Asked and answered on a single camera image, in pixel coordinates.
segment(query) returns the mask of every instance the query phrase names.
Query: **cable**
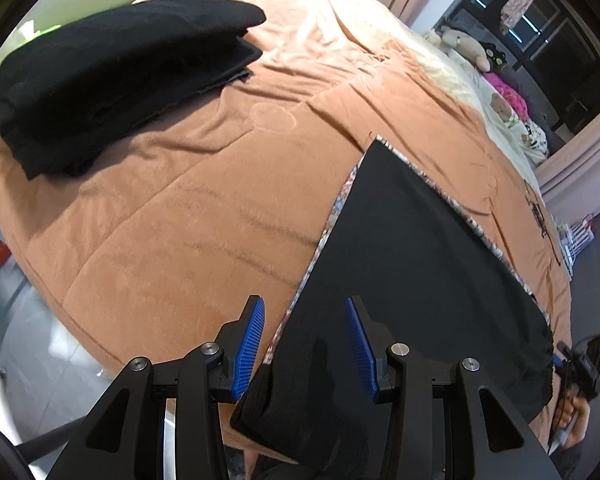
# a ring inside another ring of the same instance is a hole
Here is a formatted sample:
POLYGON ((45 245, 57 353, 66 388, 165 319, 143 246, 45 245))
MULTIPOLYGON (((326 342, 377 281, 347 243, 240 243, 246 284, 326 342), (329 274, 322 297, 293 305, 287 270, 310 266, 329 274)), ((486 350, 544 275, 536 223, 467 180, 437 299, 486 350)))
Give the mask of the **cable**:
POLYGON ((598 337, 598 334, 596 334, 596 335, 590 335, 590 336, 587 336, 587 337, 583 337, 582 339, 580 339, 580 341, 578 341, 575 345, 573 345, 571 347, 571 352, 577 352, 578 351, 578 346, 580 346, 583 343, 588 343, 590 341, 593 341, 597 337, 598 337))

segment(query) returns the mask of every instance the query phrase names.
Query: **teddy bear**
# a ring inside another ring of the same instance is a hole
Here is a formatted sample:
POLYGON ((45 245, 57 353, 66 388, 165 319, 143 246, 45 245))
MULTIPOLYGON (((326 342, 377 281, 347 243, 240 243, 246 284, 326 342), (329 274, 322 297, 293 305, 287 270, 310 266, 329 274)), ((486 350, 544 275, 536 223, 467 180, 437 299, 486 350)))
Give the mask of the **teddy bear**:
POLYGON ((446 25, 443 25, 440 30, 442 31, 442 41, 437 46, 443 52, 447 54, 451 49, 454 49, 482 72, 490 71, 491 65, 489 59, 479 41, 474 40, 474 38, 464 32, 453 30, 446 25))
POLYGON ((502 122, 505 124, 511 119, 513 115, 513 110, 511 106, 509 106, 509 103, 507 103, 504 100, 504 97, 502 97, 498 93, 495 93, 491 96, 491 108, 493 108, 493 111, 498 114, 498 117, 500 117, 502 119, 502 122))

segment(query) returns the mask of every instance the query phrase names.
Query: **white stuffed animal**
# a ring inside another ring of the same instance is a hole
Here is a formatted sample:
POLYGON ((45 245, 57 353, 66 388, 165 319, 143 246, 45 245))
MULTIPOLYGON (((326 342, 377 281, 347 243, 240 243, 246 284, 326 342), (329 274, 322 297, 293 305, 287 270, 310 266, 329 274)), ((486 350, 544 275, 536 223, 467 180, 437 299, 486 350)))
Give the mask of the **white stuffed animal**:
POLYGON ((474 40, 474 38, 464 32, 453 30, 447 26, 441 27, 440 30, 442 30, 442 44, 440 48, 443 52, 448 53, 450 49, 454 49, 482 72, 489 72, 491 70, 487 53, 480 42, 474 40))

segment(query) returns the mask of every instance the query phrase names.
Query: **orange comforter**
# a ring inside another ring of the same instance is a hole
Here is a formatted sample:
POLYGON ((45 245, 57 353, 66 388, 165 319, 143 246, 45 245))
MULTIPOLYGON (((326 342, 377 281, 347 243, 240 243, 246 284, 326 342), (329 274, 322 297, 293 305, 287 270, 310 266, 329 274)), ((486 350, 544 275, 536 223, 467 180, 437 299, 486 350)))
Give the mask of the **orange comforter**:
MULTIPOLYGON (((350 0, 244 1, 267 15, 246 36, 264 51, 253 75, 115 143, 87 175, 28 182, 0 138, 0 227, 85 348, 113 373, 140 354, 179 358, 259 294, 262 357, 378 135, 471 213, 568 342, 554 232, 541 236, 528 187, 480 115, 432 83, 404 44, 359 23, 350 0)), ((555 397, 532 424, 544 444, 554 407, 555 397)), ((225 442, 259 449, 229 427, 230 410, 225 442)))

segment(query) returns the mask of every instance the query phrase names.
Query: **white bedsheet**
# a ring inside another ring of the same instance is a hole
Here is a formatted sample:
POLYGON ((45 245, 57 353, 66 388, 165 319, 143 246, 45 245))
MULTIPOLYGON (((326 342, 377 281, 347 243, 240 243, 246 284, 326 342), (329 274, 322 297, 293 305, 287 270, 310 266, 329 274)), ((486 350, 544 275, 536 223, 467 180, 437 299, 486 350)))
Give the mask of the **white bedsheet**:
POLYGON ((478 74, 477 70, 458 53, 452 52, 450 57, 447 57, 427 43, 423 37, 410 30, 377 0, 350 0, 349 3, 358 20, 365 20, 368 16, 368 22, 374 24, 379 35, 389 34, 405 44, 414 53, 424 72, 434 83, 480 113, 489 138, 540 196, 538 180, 518 142, 519 136, 509 130, 491 108, 491 94, 481 95, 484 92, 481 92, 480 88, 484 88, 484 86, 480 85, 480 80, 484 80, 484 78, 478 74), (386 17, 381 21, 378 20, 379 7, 386 17))

